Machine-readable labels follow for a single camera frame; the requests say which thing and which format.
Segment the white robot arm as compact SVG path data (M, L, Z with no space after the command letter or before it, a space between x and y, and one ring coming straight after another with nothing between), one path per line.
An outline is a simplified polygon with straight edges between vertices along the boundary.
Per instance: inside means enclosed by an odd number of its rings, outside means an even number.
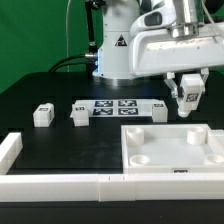
M103 43L93 79L109 85L224 66L224 22L206 0L85 0L101 10Z

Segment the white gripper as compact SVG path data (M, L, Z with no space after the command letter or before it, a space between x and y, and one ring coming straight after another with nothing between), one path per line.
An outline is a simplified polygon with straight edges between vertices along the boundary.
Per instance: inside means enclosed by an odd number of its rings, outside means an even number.
M198 94L205 92L205 84L209 76L209 69L202 68L196 71L180 73L180 83L175 82L177 73L167 72L164 75L164 82L171 91L174 99L183 99L184 95Z

